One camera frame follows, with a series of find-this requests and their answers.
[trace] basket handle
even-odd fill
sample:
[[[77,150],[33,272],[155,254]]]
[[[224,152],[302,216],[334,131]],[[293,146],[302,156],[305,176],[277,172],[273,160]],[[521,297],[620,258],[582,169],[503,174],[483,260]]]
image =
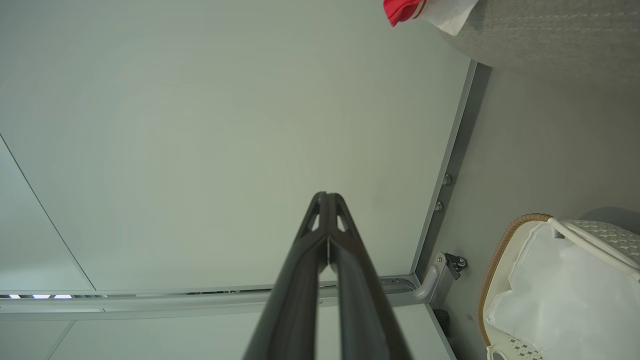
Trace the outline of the basket handle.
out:
[[[509,360],[501,351],[495,350],[493,348],[493,344],[486,347],[486,359],[487,360]]]
[[[573,230],[569,229],[563,223],[556,220],[555,218],[550,218],[549,220],[547,220],[547,222],[550,223],[551,226],[553,226],[556,230],[558,230],[562,235],[564,235],[566,239],[571,240],[574,244],[592,253],[602,261],[605,261],[607,264],[631,276],[633,280],[640,281],[640,271],[638,271],[638,269],[616,258],[615,256],[609,254],[608,252],[603,251],[596,245],[593,245],[591,242],[585,240],[583,237],[576,234]]]

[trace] red cloth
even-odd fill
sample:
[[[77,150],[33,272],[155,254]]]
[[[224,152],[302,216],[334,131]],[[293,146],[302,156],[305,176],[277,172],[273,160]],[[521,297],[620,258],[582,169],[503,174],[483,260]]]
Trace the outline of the red cloth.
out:
[[[415,13],[422,0],[384,0],[385,13],[391,23],[395,26],[398,22],[407,21]]]

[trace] laundry basket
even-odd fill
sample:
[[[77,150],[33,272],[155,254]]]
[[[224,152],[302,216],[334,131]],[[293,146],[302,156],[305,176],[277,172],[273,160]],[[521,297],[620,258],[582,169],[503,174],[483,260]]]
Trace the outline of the laundry basket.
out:
[[[487,358],[499,354],[504,360],[540,360],[540,354],[520,340],[486,321],[496,295],[511,289],[509,276],[529,233],[541,222],[548,222],[566,239],[640,280],[640,236],[618,226],[585,220],[557,220],[546,214],[528,214],[514,220],[498,244],[484,277],[477,305],[480,333],[487,347]]]

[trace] white basket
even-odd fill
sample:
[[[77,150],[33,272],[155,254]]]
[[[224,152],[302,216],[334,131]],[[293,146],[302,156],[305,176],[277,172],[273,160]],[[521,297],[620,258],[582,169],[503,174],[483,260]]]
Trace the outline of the white basket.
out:
[[[499,263],[493,273],[491,283],[483,300],[483,326],[491,343],[487,347],[487,358],[494,360],[499,354],[504,360],[542,360],[535,349],[520,340],[502,332],[484,319],[495,296],[510,290],[509,276],[513,271],[522,247],[529,232],[541,221],[526,222],[512,234],[508,244],[502,251]],[[637,281],[640,281],[640,236],[618,226],[605,222],[586,220],[547,220],[566,239],[586,249],[608,264],[615,266]]]

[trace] screw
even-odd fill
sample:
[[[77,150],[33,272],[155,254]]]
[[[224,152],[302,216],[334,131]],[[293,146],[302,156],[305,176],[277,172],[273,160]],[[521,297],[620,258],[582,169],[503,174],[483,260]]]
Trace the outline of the screw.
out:
[[[444,179],[442,179],[442,184],[444,186],[449,186],[451,185],[451,175],[449,174],[444,174]]]

